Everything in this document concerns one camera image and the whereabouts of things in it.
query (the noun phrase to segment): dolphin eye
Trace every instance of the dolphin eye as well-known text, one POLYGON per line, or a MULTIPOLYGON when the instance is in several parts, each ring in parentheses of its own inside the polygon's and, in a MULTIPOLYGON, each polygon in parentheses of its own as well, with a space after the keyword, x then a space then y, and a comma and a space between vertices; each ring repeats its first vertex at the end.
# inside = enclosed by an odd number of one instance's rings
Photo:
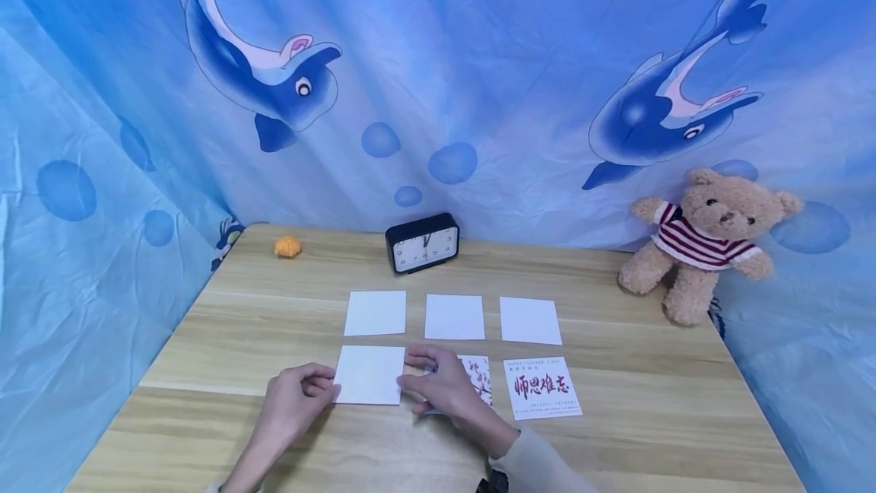
POLYGON ((700 132, 703 131, 703 125, 699 124, 698 126, 693 126, 693 128, 688 128, 684 131, 684 139, 693 139, 697 137, 700 132))
POLYGON ((295 82, 295 91, 301 97, 309 96, 311 90, 310 81, 306 77, 301 77, 295 82))

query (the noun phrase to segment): orange object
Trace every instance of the orange object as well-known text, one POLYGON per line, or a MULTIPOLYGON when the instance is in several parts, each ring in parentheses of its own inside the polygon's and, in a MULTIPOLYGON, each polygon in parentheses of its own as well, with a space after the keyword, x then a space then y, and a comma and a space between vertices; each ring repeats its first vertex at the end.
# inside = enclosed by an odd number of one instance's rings
POLYGON ((283 236, 275 243, 277 257, 293 258, 301 253, 301 242, 294 236, 283 236))

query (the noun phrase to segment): wood grain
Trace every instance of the wood grain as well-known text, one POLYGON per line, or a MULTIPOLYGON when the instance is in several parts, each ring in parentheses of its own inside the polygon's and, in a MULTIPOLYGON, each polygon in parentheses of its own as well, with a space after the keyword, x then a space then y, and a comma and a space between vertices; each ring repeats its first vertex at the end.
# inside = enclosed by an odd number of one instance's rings
MULTIPOLYGON (((334 366, 342 344, 422 341, 426 293, 484 296, 494 405, 511 418, 502 360, 564 355, 583 416, 528 421, 601 491, 802 491, 710 325, 681 329, 663 293, 616 284, 619 253, 463 240, 459 258, 394 276, 380 234, 257 224, 243 233, 94 448, 69 491, 202 491, 246 442, 267 380, 334 366), (304 251, 272 255, 295 234, 304 251), (406 290, 408 332, 342 337, 348 293, 406 290), (498 297, 554 299, 563 347, 501 342, 498 297)), ((474 491, 484 455, 408 401, 336 406, 283 458, 269 491, 474 491)))

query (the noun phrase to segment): red striped shirt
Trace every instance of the red striped shirt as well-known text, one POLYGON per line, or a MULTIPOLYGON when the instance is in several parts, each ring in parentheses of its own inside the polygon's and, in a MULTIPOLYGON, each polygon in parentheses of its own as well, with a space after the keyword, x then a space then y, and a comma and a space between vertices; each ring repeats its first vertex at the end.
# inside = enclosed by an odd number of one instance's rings
POLYGON ((703 233, 687 222, 680 207, 669 202, 657 208, 655 223, 659 227, 651 239, 657 247, 698 269, 730 269, 733 263, 760 252, 760 248, 748 240, 721 240, 703 233))

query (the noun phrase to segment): sleeve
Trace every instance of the sleeve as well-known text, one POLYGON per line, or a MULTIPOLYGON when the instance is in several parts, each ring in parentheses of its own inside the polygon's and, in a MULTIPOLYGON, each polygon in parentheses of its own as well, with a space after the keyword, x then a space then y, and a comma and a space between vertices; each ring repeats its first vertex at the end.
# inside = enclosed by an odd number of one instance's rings
POLYGON ((490 466, 507 476, 508 493, 598 493, 529 428, 521 428, 508 453, 501 459, 490 459, 490 466))
POLYGON ((667 201, 663 201, 655 211, 655 224, 664 224, 674 220, 675 215, 681 213, 681 208, 667 201))
POLYGON ((727 246, 727 261, 737 263, 760 254, 760 248, 748 240, 737 240, 727 246))

